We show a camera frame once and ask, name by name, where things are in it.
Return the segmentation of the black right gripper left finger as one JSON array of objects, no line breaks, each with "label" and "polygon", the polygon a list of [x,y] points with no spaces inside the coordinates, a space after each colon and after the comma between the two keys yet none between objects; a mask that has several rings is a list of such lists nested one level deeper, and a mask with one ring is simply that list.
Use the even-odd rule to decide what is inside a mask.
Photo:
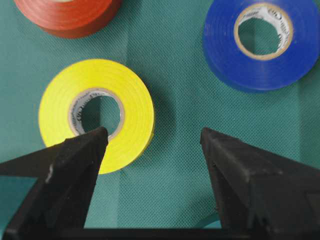
[{"label": "black right gripper left finger", "polygon": [[0,237],[51,240],[82,229],[106,148],[104,127],[2,162]]}]

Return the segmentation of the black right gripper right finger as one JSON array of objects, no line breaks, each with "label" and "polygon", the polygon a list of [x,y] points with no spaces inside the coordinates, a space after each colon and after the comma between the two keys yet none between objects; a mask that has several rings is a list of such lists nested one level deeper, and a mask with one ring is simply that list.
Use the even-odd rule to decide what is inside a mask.
[{"label": "black right gripper right finger", "polygon": [[319,239],[319,169],[207,127],[200,144],[224,229],[259,240]]}]

